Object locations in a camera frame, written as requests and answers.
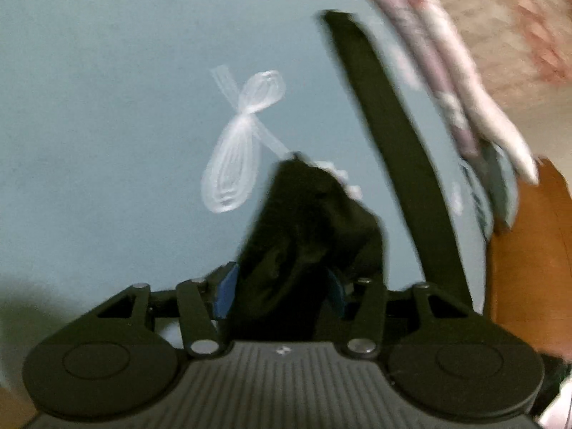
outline wooden furniture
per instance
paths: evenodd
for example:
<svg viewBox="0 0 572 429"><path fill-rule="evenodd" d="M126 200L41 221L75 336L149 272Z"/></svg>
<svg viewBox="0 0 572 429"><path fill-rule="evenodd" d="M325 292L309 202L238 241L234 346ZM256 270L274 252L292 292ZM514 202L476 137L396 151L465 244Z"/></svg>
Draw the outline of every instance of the wooden furniture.
<svg viewBox="0 0 572 429"><path fill-rule="evenodd" d="M547 159L540 185L520 184L511 232L489 247L485 314L539 351L572 360L572 199Z"/></svg>
<svg viewBox="0 0 572 429"><path fill-rule="evenodd" d="M28 402L15 399L0 388L0 429L17 429L35 416L35 408Z"/></svg>

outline ribbed plastic surface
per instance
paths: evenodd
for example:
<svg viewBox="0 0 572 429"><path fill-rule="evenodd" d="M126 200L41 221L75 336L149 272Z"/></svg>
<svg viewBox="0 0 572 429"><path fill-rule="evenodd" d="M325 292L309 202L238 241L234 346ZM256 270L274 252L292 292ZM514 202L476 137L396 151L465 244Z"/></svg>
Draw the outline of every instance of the ribbed plastic surface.
<svg viewBox="0 0 572 429"><path fill-rule="evenodd" d="M456 424L404 401L379 368L339 355L329 343L238 343L197 361L179 386L142 413L101 424L41 415L28 429L538 429L520 416Z"/></svg>

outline black cloth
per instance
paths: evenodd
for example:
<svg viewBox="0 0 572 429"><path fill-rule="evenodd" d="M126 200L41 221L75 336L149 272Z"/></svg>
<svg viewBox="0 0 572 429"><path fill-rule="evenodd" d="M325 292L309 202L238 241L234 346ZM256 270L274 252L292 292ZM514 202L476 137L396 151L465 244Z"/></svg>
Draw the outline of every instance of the black cloth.
<svg viewBox="0 0 572 429"><path fill-rule="evenodd" d="M380 272L382 234L334 176L298 155L279 164L238 263L227 340L311 340L325 269L348 278Z"/></svg>
<svg viewBox="0 0 572 429"><path fill-rule="evenodd" d="M425 279L473 307L457 238L433 164L365 31L348 14L321 20L365 128L391 177Z"/></svg>

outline circular pad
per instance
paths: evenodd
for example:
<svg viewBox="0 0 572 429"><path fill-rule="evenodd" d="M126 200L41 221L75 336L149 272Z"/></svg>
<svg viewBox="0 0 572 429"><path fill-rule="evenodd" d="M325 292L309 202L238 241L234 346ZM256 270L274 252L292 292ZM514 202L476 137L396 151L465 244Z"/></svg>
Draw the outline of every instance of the circular pad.
<svg viewBox="0 0 572 429"><path fill-rule="evenodd" d="M481 421L526 412L544 374L526 343L460 319L436 321L403 339L388 368L416 404L447 419Z"/></svg>
<svg viewBox="0 0 572 429"><path fill-rule="evenodd" d="M90 329L89 338L66 335L41 343L28 355L24 381L41 411L99 420L154 401L177 371L176 351L163 338L114 324Z"/></svg>

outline white ribbon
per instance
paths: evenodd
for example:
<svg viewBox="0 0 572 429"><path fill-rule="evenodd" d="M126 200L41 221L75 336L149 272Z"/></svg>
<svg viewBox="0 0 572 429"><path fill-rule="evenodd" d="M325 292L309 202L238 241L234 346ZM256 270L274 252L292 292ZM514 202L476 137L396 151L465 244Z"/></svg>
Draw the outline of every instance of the white ribbon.
<svg viewBox="0 0 572 429"><path fill-rule="evenodd" d="M285 93L285 85L278 71L254 74L241 91L238 90L227 66L213 70L221 92L236 110L222 131L211 160L202 175L202 200L213 213L225 213L242 205L251 195L260 163L260 142L279 159L287 159L290 150L256 117L278 102ZM361 199L358 186L348 186L348 173L337 170L333 163L313 163L335 176L353 199Z"/></svg>

